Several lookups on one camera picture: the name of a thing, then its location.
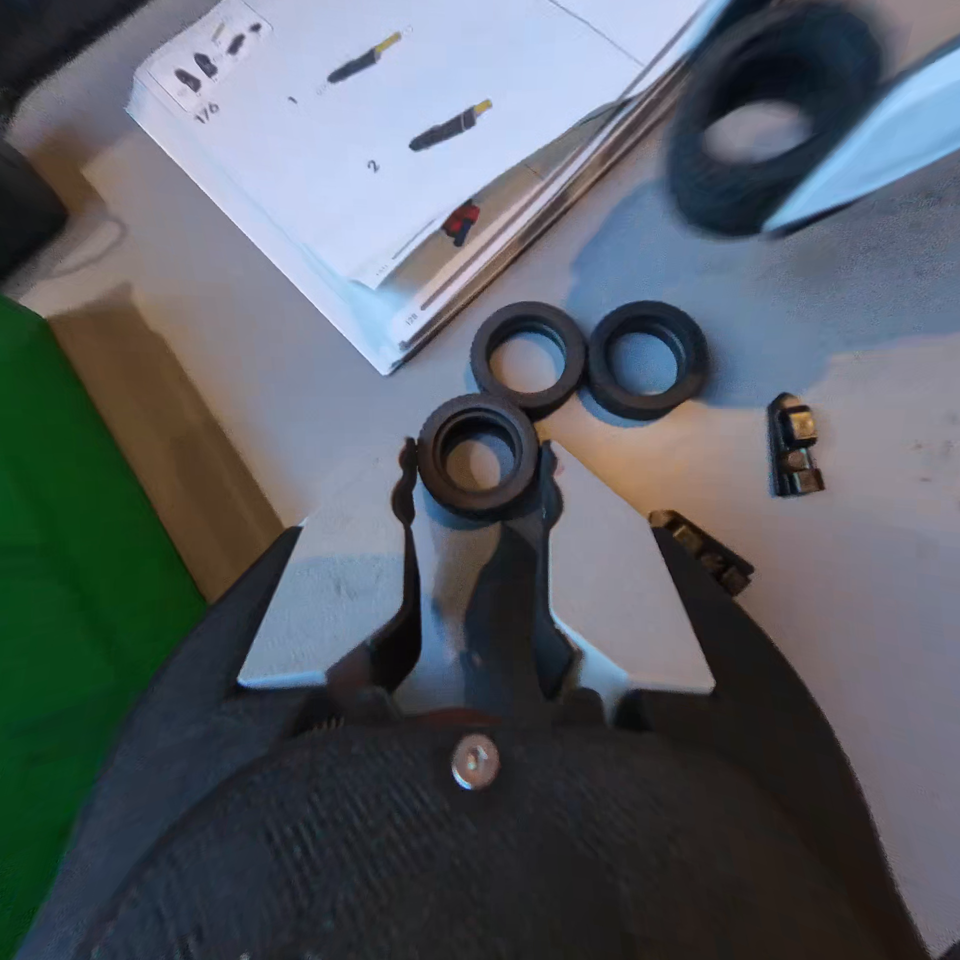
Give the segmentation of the black power adapter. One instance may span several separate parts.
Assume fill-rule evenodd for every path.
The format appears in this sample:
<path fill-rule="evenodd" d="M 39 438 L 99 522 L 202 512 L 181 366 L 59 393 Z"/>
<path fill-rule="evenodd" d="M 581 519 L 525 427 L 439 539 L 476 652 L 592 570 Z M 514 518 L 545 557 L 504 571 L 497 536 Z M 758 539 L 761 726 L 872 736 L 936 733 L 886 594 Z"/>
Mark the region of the black power adapter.
<path fill-rule="evenodd" d="M 1 282 L 65 228 L 67 209 L 29 160 L 1 141 Z"/>

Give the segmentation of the green plastic bin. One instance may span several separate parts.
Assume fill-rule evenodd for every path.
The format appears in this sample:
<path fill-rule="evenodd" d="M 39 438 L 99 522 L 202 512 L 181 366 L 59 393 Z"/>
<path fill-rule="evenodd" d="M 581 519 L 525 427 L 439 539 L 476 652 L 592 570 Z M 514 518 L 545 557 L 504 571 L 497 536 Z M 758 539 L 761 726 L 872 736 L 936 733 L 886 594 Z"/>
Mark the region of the green plastic bin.
<path fill-rule="evenodd" d="M 1 954 L 207 602 L 48 322 L 1 304 Z"/>

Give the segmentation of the wooden board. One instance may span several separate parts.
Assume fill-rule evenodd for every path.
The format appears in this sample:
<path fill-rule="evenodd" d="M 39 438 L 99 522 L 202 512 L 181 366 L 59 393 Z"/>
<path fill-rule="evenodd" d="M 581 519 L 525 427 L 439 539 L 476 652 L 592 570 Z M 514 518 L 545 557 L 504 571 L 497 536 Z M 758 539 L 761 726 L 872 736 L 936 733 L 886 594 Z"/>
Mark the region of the wooden board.
<path fill-rule="evenodd" d="M 199 592 L 219 600 L 284 524 L 129 284 L 48 317 Z"/>

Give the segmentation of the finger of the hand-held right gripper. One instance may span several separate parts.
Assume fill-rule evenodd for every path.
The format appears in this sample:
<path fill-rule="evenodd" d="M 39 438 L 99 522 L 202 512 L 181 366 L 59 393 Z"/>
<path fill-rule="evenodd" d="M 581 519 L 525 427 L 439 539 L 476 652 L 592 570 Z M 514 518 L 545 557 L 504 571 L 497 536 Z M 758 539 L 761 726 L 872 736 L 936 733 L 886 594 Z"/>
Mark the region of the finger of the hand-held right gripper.
<path fill-rule="evenodd" d="M 959 149 L 959 37 L 897 74 L 840 144 L 763 222 L 787 236 Z"/>

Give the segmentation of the black brick piece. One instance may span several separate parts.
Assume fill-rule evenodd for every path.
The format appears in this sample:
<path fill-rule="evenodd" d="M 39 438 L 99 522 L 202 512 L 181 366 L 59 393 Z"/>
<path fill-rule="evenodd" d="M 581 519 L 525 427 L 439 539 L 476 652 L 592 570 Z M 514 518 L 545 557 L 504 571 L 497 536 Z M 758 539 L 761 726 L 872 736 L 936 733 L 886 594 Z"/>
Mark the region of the black brick piece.
<path fill-rule="evenodd" d="M 755 567 L 684 514 L 653 510 L 648 521 L 652 528 L 666 531 L 730 596 L 737 597 L 750 586 Z"/>
<path fill-rule="evenodd" d="M 812 408 L 783 391 L 766 409 L 771 491 L 775 498 L 798 498 L 826 489 L 812 450 L 819 439 Z"/>

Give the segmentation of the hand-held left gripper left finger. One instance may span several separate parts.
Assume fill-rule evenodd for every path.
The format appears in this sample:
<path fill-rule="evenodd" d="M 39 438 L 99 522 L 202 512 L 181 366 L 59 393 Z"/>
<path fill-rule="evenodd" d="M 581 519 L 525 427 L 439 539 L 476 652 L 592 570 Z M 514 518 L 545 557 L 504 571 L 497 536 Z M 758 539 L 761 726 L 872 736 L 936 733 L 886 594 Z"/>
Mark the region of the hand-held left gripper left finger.
<path fill-rule="evenodd" d="M 417 445 L 362 449 L 328 475 L 294 546 L 238 684 L 396 690 L 422 652 L 413 535 Z"/>

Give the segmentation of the black rubber tyre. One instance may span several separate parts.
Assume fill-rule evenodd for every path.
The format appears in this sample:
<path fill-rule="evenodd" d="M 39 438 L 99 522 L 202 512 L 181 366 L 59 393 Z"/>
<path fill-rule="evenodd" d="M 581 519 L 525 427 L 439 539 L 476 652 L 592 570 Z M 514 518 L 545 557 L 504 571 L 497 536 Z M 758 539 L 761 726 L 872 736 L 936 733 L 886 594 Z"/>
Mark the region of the black rubber tyre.
<path fill-rule="evenodd" d="M 665 172 L 678 212 L 710 234 L 759 234 L 866 113 L 883 66 L 874 25 L 842 3 L 768 6 L 732 23 L 695 58 L 674 114 Z M 709 149 L 711 126 L 760 102 L 797 108 L 807 137 L 762 160 Z"/>
<path fill-rule="evenodd" d="M 512 466 L 498 485 L 481 490 L 460 486 L 451 476 L 450 449 L 463 437 L 499 435 L 512 454 Z M 472 392 L 438 406 L 419 431 L 416 462 L 419 478 L 439 506 L 459 517 L 497 520 L 518 507 L 534 485 L 540 460 L 538 433 L 527 414 L 496 395 Z"/>
<path fill-rule="evenodd" d="M 614 372 L 613 347 L 630 334 L 662 342 L 674 356 L 677 375 L 658 393 L 627 390 Z M 711 357 L 700 325 L 680 308 L 653 300 L 626 303 L 609 312 L 587 341 L 586 381 L 594 401 L 608 414 L 652 422 L 698 397 L 709 378 Z"/>
<path fill-rule="evenodd" d="M 545 337 L 561 353 L 561 373 L 549 388 L 514 390 L 494 372 L 494 353 L 522 333 Z M 565 311 L 540 301 L 520 301 L 500 308 L 480 325 L 471 344 L 469 363 L 473 379 L 482 392 L 512 403 L 531 421 L 538 422 L 559 410 L 581 388 L 588 354 L 587 339 Z"/>

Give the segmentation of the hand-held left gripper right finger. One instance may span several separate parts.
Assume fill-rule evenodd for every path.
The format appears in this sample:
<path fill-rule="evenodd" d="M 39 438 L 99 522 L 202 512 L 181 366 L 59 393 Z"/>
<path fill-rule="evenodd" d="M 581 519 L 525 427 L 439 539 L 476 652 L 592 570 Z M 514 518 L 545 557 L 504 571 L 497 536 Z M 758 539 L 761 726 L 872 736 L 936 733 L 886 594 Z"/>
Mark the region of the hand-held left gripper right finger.
<path fill-rule="evenodd" d="M 555 440 L 541 447 L 532 646 L 548 701 L 598 694 L 705 697 L 715 678 L 650 522 Z"/>

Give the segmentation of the building instruction booklet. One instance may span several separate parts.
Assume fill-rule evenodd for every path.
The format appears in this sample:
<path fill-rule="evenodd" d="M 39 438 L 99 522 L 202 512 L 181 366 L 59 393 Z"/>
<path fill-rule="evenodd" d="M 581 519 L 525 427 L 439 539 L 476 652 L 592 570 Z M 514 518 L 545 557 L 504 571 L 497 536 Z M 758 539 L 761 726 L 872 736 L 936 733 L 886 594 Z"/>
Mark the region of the building instruction booklet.
<path fill-rule="evenodd" d="M 382 376 L 642 139 L 729 2 L 219 2 L 126 111 Z"/>

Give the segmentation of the grey desk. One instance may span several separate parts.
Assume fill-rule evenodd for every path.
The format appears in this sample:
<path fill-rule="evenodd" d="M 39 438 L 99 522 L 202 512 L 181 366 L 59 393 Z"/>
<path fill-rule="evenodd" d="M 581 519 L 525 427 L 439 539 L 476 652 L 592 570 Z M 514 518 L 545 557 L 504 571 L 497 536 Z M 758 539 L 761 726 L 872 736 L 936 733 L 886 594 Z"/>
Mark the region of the grey desk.
<path fill-rule="evenodd" d="M 619 496 L 756 564 L 746 607 L 841 738 L 955 737 L 958 159 L 794 236 L 722 243 L 674 215 L 660 125 L 401 370 L 380 377 L 126 114 L 135 68 L 201 2 L 156 2 L 26 95 L 8 136 L 77 217 L 14 282 L 47 316 L 128 284 L 286 524 L 361 450 L 471 390 L 474 329 L 540 300 L 590 328 L 626 302 L 710 339 L 700 401 L 630 425 L 585 395 L 543 425 Z M 774 497 L 766 409 L 814 413 L 825 490 Z"/>

